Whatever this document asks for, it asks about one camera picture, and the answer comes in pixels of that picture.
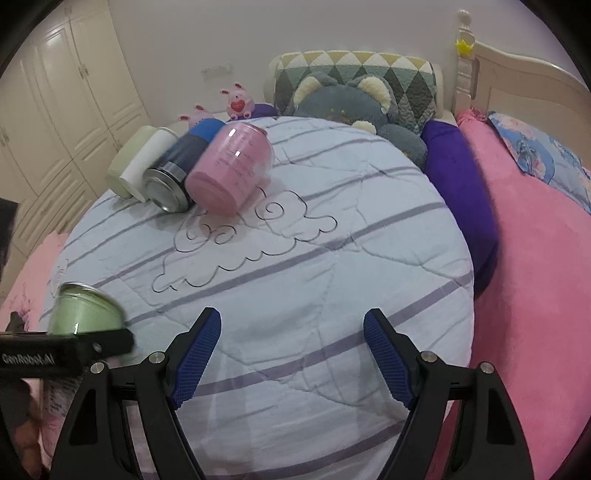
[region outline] white wall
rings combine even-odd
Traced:
[[[391,51],[439,63],[452,101],[456,12],[476,38],[548,60],[579,76],[550,30],[519,0],[109,0],[139,94],[155,125],[195,103],[225,108],[220,88],[239,81],[262,101],[268,62],[296,50]],[[230,62],[233,75],[205,82],[201,69]]]

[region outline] white wardrobe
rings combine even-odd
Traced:
[[[19,203],[0,302],[50,232],[71,231],[107,190],[105,173],[150,120],[107,0],[66,0],[0,78],[0,197]]]

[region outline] pink pig plush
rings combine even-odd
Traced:
[[[202,120],[206,118],[214,118],[213,114],[209,112],[206,108],[202,107],[201,105],[195,105],[195,113],[193,115],[179,115],[178,121],[180,122],[189,122],[189,130],[191,130],[195,125],[201,123]]]
[[[237,120],[240,117],[250,118],[255,109],[255,101],[242,85],[235,83],[234,90],[220,90],[222,95],[228,96],[226,112],[230,120]]]

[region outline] gray teddy bear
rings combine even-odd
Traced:
[[[427,146],[415,133],[395,122],[398,105],[392,88],[381,77],[363,75],[340,85],[312,73],[295,90],[285,115],[323,118],[360,128],[391,141],[417,167],[425,168]]]

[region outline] yellow star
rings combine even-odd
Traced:
[[[461,55],[464,57],[469,57],[470,53],[472,53],[472,49],[474,48],[474,45],[468,45],[466,43],[466,40],[462,39],[461,41],[456,42],[456,48],[457,48],[458,55]]]

